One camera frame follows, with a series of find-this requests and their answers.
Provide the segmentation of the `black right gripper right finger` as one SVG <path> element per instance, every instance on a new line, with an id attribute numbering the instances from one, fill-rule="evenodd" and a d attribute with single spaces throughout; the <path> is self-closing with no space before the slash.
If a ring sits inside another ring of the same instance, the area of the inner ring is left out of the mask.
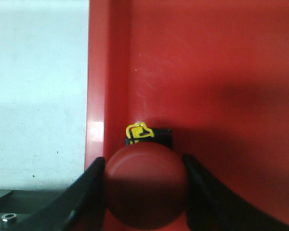
<path id="1" fill-rule="evenodd" d="M 192 154 L 182 160 L 189 180 L 186 223 L 191 231 L 289 231 L 288 224 L 238 196 Z"/>

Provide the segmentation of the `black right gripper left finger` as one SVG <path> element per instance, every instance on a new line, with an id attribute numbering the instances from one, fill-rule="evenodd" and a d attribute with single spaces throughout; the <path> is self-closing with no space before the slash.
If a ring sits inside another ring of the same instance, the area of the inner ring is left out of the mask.
<path id="1" fill-rule="evenodd" d="M 101 231 L 105 216 L 105 159 L 96 158 L 86 171 L 50 204 L 8 231 Z"/>

